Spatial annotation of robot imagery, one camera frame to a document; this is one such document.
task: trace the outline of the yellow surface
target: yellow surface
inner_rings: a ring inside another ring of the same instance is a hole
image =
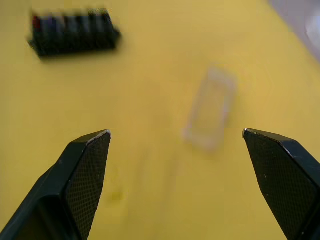
[[[103,5],[118,52],[41,62],[27,45],[30,7]],[[279,133],[320,159],[320,68],[266,1],[2,0],[0,20],[0,229],[70,141],[110,129],[89,239],[285,239],[241,133]],[[181,130],[211,65],[238,81],[223,145],[206,153]]]

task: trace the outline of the yellow table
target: yellow table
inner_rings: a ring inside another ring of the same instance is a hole
[[[105,5],[115,53],[40,61],[29,9]],[[266,1],[3,0],[0,229],[79,136],[110,129],[91,240],[284,240],[255,177],[245,127],[297,139],[320,159],[320,68]],[[223,145],[181,130],[209,66],[237,76]]]

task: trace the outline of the transparent rectangular object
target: transparent rectangular object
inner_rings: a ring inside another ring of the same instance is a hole
[[[194,100],[183,137],[199,147],[214,149],[223,139],[235,90],[233,76],[210,68]]]

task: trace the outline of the black connector block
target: black connector block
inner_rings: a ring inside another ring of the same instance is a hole
[[[114,50],[121,33],[105,9],[87,15],[62,14],[39,17],[32,14],[32,39],[28,42],[39,57]]]

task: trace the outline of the white object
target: white object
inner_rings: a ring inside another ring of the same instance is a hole
[[[183,137],[202,148],[214,149],[223,138],[235,90],[234,77],[210,68],[193,103]]]

